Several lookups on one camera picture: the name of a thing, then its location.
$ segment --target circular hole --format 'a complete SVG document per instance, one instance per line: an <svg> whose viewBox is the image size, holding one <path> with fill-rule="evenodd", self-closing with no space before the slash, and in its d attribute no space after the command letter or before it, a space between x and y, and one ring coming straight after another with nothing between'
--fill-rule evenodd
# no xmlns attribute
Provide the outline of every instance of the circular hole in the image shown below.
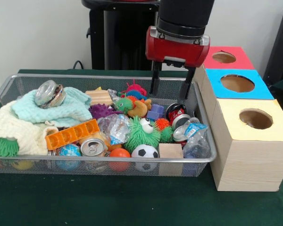
<svg viewBox="0 0 283 226"><path fill-rule="evenodd" d="M238 93L251 92L255 88L251 80L237 74L222 77L221 83L225 88Z"/></svg>
<svg viewBox="0 0 283 226"><path fill-rule="evenodd" d="M267 129L273 124L273 118L259 109L245 109L239 117L242 122L255 129Z"/></svg>
<svg viewBox="0 0 283 226"><path fill-rule="evenodd" d="M236 61L236 57L233 54L224 51L214 53L213 59L223 64L230 64Z"/></svg>

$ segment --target green spiky ball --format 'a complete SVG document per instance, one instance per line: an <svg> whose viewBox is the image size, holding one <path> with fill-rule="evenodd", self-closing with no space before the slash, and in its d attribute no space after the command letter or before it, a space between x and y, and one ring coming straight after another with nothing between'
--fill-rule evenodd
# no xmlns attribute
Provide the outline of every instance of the green spiky ball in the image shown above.
<svg viewBox="0 0 283 226"><path fill-rule="evenodd" d="M154 122L150 122L150 124L153 126L153 132L152 133L145 133L142 130L142 126L140 125L140 119L139 117L135 116L131 120L131 126L130 126L130 137L125 143L125 149L132 153L133 150L138 145L150 145L154 148L157 148L160 141L160 132Z"/></svg>
<svg viewBox="0 0 283 226"><path fill-rule="evenodd" d="M173 130L170 126L165 127L161 131L160 142L161 143L172 143L173 142Z"/></svg>
<svg viewBox="0 0 283 226"><path fill-rule="evenodd" d="M18 151L17 140L0 138L0 157L14 157L18 154Z"/></svg>
<svg viewBox="0 0 283 226"><path fill-rule="evenodd" d="M116 103L116 110L122 111L124 114L127 114L128 111L133 109L132 101L128 98L121 98Z"/></svg>

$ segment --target light blue towel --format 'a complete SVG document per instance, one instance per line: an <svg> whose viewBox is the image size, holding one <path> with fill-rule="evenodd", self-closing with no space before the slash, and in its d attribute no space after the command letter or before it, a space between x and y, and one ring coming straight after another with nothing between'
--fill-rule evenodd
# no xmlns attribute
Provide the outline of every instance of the light blue towel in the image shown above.
<svg viewBox="0 0 283 226"><path fill-rule="evenodd" d="M72 127L92 119L92 115L88 110L91 98L72 87L66 87L64 90L66 92L65 100L58 107L39 108L34 102L36 90L32 90L19 99L11 108L19 119L32 123L48 121L50 125L56 127Z"/></svg>

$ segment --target googly eye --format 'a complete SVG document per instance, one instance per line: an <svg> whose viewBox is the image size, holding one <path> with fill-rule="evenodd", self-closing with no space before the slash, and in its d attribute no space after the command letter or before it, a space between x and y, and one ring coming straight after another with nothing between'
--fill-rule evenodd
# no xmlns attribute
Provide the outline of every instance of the googly eye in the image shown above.
<svg viewBox="0 0 283 226"><path fill-rule="evenodd" d="M145 118L144 118L144 119L141 119L141 120L140 120L140 125L142 125L142 126L143 126L143 125L149 125L149 124L150 124L149 119L145 119Z"/></svg>
<svg viewBox="0 0 283 226"><path fill-rule="evenodd" d="M148 133L148 134L152 133L153 130L154 130L154 128L153 128L153 126L151 124L145 124L145 125L142 125L141 127L142 127L142 130L145 133Z"/></svg>

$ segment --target white wall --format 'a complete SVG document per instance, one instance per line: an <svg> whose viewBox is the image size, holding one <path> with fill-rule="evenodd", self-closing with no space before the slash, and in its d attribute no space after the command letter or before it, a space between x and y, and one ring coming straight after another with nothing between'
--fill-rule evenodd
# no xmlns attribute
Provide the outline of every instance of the white wall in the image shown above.
<svg viewBox="0 0 283 226"><path fill-rule="evenodd" d="M216 0L206 34L212 45L242 46L263 75L283 0ZM80 0L0 0L0 84L21 68L91 66L89 10Z"/></svg>

